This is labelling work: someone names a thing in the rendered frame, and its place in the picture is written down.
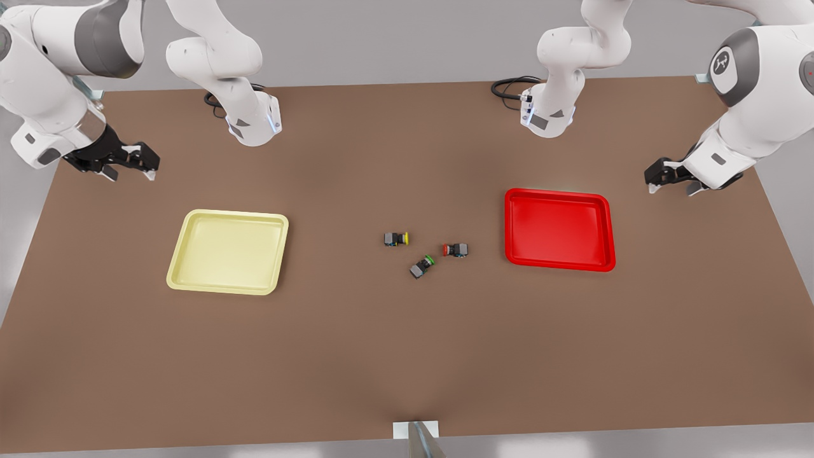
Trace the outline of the red tray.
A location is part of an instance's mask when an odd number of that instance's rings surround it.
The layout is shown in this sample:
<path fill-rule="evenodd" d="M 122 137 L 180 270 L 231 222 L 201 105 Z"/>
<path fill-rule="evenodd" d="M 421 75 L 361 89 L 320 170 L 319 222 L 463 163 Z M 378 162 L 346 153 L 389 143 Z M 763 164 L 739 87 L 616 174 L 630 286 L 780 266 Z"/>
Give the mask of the red tray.
<path fill-rule="evenodd" d="M 610 272 L 616 252 L 608 200 L 593 193 L 509 189 L 505 255 L 515 265 Z"/>

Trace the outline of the pale yellow tray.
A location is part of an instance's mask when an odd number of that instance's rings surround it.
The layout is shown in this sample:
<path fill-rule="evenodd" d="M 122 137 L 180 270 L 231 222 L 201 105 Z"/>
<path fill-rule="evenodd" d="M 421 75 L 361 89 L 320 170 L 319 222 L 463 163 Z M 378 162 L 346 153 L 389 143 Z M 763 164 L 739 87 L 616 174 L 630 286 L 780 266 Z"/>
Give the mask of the pale yellow tray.
<path fill-rule="evenodd" d="M 270 294 L 288 229 L 282 214 L 195 209 L 181 225 L 166 283 L 183 291 Z"/>

